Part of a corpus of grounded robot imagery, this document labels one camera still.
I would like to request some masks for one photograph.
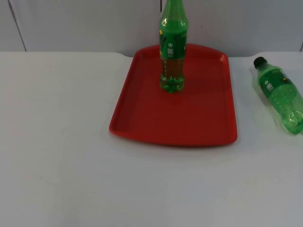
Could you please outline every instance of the bottle cap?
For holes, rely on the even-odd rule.
[[[265,58],[263,58],[263,57],[256,58],[254,61],[255,68],[259,67],[260,65],[262,65],[264,63],[267,63],[267,60]]]

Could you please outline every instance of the green label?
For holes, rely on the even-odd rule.
[[[160,30],[160,55],[164,59],[184,58],[186,53],[187,30],[168,33]]]
[[[283,84],[293,84],[293,83],[279,69],[271,70],[271,71],[265,73],[260,78],[261,89],[267,98],[270,96],[270,94],[273,92],[273,90],[275,90],[277,87],[279,87]]]

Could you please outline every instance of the table surface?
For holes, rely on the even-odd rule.
[[[303,93],[303,53],[265,52]],[[230,58],[239,138],[172,148],[108,125],[132,58],[0,53],[0,222],[6,227],[297,227],[303,136],[253,86],[256,56]]]

